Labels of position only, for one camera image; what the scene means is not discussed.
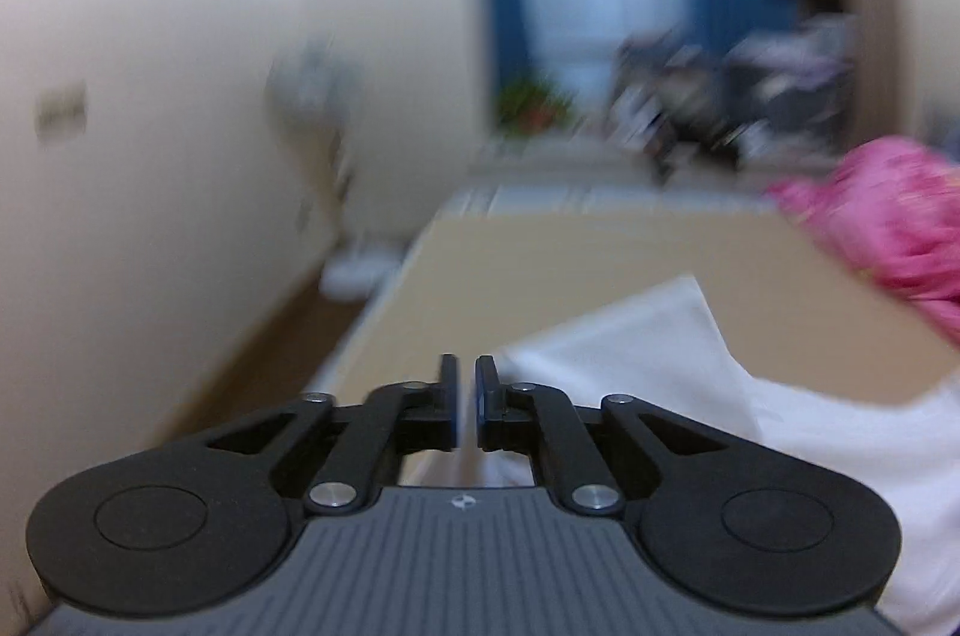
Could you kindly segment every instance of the white sheet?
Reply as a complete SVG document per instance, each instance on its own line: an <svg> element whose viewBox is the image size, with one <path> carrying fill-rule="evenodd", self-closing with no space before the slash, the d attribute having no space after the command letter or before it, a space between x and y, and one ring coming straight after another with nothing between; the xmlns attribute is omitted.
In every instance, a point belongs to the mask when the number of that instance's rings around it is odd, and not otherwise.
<svg viewBox="0 0 960 636"><path fill-rule="evenodd" d="M960 623L958 380L887 409L755 379L728 352L694 278L509 346L497 362L506 379L559 387L581 406L628 393L862 481L904 533L882 612L914 636L949 636ZM506 454L446 455L440 479L452 467L464 481L463 468L477 464L466 478L530 482L525 460Z"/></svg>

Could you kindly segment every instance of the floor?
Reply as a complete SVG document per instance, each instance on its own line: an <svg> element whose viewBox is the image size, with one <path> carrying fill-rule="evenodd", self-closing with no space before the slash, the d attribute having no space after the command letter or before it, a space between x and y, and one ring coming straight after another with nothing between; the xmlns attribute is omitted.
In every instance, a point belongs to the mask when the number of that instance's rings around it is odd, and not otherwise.
<svg viewBox="0 0 960 636"><path fill-rule="evenodd" d="M178 435L294 400L336 350L365 305L330 301L313 283L227 369L197 413L178 428Z"/></svg>

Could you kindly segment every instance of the circular cap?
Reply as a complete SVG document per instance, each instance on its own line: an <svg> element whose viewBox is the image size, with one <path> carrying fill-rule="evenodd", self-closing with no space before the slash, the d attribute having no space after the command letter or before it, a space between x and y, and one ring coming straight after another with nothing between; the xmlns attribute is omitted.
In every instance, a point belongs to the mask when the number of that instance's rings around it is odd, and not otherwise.
<svg viewBox="0 0 960 636"><path fill-rule="evenodd" d="M677 457L643 508L651 561L749 615L817 617L875 599L899 554L890 507L846 476L774 454Z"/></svg>
<svg viewBox="0 0 960 636"><path fill-rule="evenodd" d="M131 515L149 515L131 519ZM125 550L166 550L193 538L206 504L178 487L133 487L105 500L94 518L100 535Z"/></svg>
<svg viewBox="0 0 960 636"><path fill-rule="evenodd" d="M731 536L765 553L798 553L816 547L833 529L833 515L819 500L789 490L752 490L723 507Z"/></svg>
<svg viewBox="0 0 960 636"><path fill-rule="evenodd" d="M263 470L183 444L57 485L27 523L44 585L114 617L173 617L255 582L284 550L290 517Z"/></svg>
<svg viewBox="0 0 960 636"><path fill-rule="evenodd" d="M357 497L357 491L342 481L325 481L310 490L310 500L318 506L336 508L350 505Z"/></svg>
<svg viewBox="0 0 960 636"><path fill-rule="evenodd" d="M573 491L573 502L593 511L610 508L620 500L620 494L606 484L584 484Z"/></svg>

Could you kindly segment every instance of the potted plant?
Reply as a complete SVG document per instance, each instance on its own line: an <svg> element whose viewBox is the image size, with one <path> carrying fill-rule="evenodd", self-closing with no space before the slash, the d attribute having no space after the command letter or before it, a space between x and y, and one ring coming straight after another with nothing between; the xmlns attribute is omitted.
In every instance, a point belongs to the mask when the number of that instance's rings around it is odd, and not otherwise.
<svg viewBox="0 0 960 636"><path fill-rule="evenodd" d="M501 89L497 115L509 136L536 136L570 124L573 98L549 79L520 78Z"/></svg>

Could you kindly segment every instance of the logo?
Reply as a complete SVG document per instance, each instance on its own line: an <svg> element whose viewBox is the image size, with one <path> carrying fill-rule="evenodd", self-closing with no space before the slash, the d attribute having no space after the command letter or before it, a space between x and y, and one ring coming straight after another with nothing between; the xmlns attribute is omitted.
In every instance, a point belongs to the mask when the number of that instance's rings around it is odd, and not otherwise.
<svg viewBox="0 0 960 636"><path fill-rule="evenodd" d="M450 505L453 505L454 508L458 508L461 511L467 511L467 509L477 505L477 499L473 495L461 493L450 500Z"/></svg>

